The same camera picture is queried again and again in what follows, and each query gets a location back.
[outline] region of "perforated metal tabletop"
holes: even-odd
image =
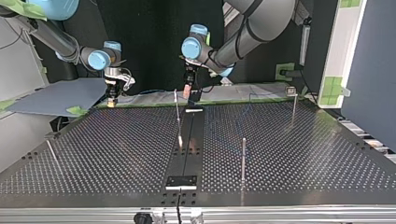
[[[396,166],[322,110],[299,103],[97,109],[0,174],[0,207],[396,204]],[[247,139],[246,182],[241,181]],[[168,176],[196,175],[180,200]]]

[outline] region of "vertical metal pin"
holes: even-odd
[[[178,144],[180,147],[183,147],[183,138],[181,137],[181,120],[180,120],[180,114],[178,111],[178,99],[177,99],[177,90],[174,91],[174,96],[175,96],[175,103],[176,103],[176,113],[177,113],[177,127],[178,127]]]
[[[241,206],[245,206],[245,169],[247,156],[247,139],[242,139],[242,181],[241,181]]]
[[[294,106],[293,106],[293,118],[294,118],[294,116],[296,114],[297,100],[298,100],[298,94],[295,94],[295,96],[294,96]]]
[[[55,151],[53,150],[52,144],[50,143],[49,139],[47,139],[47,145],[49,145],[49,151],[50,151],[50,154],[52,155],[53,159],[55,159],[57,161],[58,158],[56,157]]]
[[[246,168],[246,155],[247,155],[247,139],[242,139],[242,188],[245,187],[245,168]]]

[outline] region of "thin metal post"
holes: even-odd
[[[53,159],[55,159],[57,161],[58,158],[56,157],[55,151],[53,150],[52,144],[50,143],[49,139],[47,139],[47,145],[49,146],[49,151],[50,151],[50,154],[52,155]]]
[[[298,94],[295,94],[295,96],[294,96],[294,106],[293,106],[293,118],[294,118],[294,115],[296,114],[297,100],[298,100]]]
[[[246,169],[246,155],[247,155],[247,139],[242,139],[242,188],[245,187],[245,169]]]
[[[183,147],[183,138],[181,137],[181,119],[178,110],[178,99],[177,99],[177,90],[174,91],[175,103],[176,103],[176,113],[177,113],[177,126],[178,126],[178,144],[180,147]]]

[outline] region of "white wall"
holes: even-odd
[[[21,31],[18,26],[15,29],[18,33]],[[17,37],[0,18],[0,48]],[[0,101],[15,99],[48,85],[41,66],[32,47],[21,40],[0,49]],[[45,134],[51,132],[52,119],[54,117],[0,111],[0,172],[44,142]]]
[[[18,38],[4,19],[0,19],[0,48]],[[0,49],[0,101],[21,96],[31,90],[48,85],[41,74],[41,63],[37,64],[31,46],[19,40],[14,45]]]

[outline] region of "optical breadboard table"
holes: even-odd
[[[139,211],[171,220],[177,210],[201,211],[210,223],[228,213],[260,219],[268,209],[396,220],[396,166],[323,110],[308,102],[294,116],[293,102],[200,107],[181,113],[183,146],[174,107],[94,109],[52,141],[57,159],[44,143],[0,174],[0,223],[110,222]],[[175,176],[195,176],[195,189],[166,190]]]

